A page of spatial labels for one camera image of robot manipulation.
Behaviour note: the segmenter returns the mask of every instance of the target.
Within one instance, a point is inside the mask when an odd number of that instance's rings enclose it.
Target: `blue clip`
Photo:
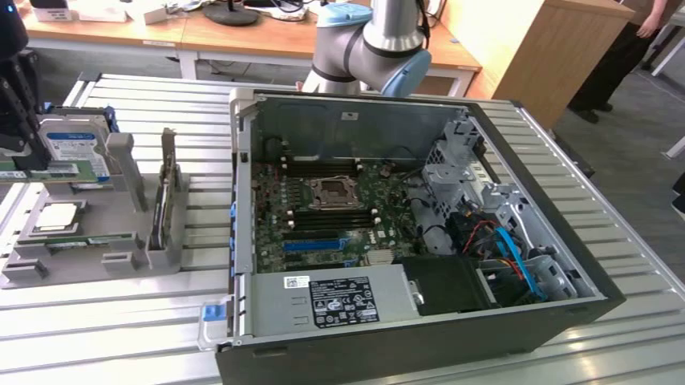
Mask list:
[[[202,308],[205,322],[223,321],[226,319],[226,305],[207,305]]]

